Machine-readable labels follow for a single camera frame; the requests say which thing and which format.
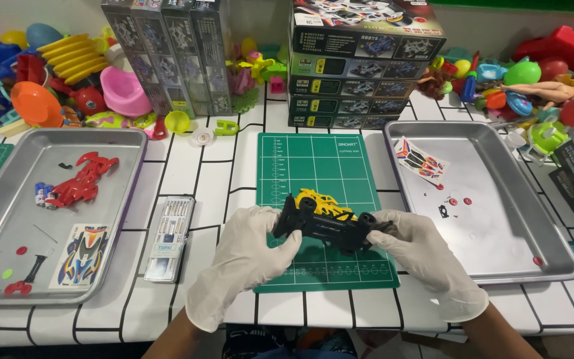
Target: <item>yellow plastic ball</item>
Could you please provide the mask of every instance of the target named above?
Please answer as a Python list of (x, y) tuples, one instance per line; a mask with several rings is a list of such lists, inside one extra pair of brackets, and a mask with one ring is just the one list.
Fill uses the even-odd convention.
[(19, 45), (22, 50), (28, 47), (28, 42), (26, 41), (26, 33), (23, 31), (9, 30), (1, 34), (0, 41), (4, 44), (15, 44)]
[(453, 65), (457, 67), (456, 78), (464, 78), (469, 69), (471, 69), (471, 61), (469, 60), (458, 60)]

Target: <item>white latex glove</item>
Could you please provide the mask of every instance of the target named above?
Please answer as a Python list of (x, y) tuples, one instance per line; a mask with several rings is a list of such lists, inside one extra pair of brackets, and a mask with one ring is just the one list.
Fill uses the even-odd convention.
[(437, 296), (440, 319), (463, 322), (482, 314), (489, 295), (466, 274), (429, 217), (393, 209), (373, 216), (378, 222), (391, 220), (396, 227), (389, 227), (387, 234), (371, 231), (367, 239), (389, 252)]
[(302, 242), (300, 231), (279, 247), (267, 247), (267, 233), (280, 215), (278, 209), (253, 206), (239, 208), (227, 221), (212, 266), (187, 291), (185, 311), (196, 328), (213, 333), (240, 292), (267, 283), (291, 265)]

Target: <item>table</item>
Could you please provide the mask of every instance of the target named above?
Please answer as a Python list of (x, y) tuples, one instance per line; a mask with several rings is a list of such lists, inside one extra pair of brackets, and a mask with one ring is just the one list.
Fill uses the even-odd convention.
[[(261, 88), (258, 105), (237, 118), (240, 132), (196, 148), (189, 134), (172, 135), (148, 145), (145, 163), (105, 284), (89, 301), (71, 306), (0, 307), (0, 346), (93, 344), (154, 340), (185, 304), (187, 288), (212, 260), (222, 225), (236, 208), (256, 197), (256, 138), (260, 132), (296, 132), (287, 126), (284, 94)], [(456, 95), (442, 101), (411, 95), (401, 121), (489, 121)], [(215, 118), (196, 122), (216, 127)], [(299, 133), (362, 134), (383, 208), (402, 209), (382, 133), (375, 130), (299, 128)], [(16, 143), (20, 136), (0, 143)], [(567, 240), (574, 240), (574, 214), (548, 173), (555, 164), (537, 167), (514, 152), (523, 170)], [(148, 228), (156, 221), (165, 197), (192, 195), (196, 210), (178, 284), (143, 280)], [(391, 328), (462, 338), (461, 327), (439, 320), (435, 299), (410, 275), (400, 275), (396, 290), (308, 293), (241, 293), (227, 322), (341, 328)], [(491, 301), (523, 335), (574, 333), (574, 281), (485, 286)]]

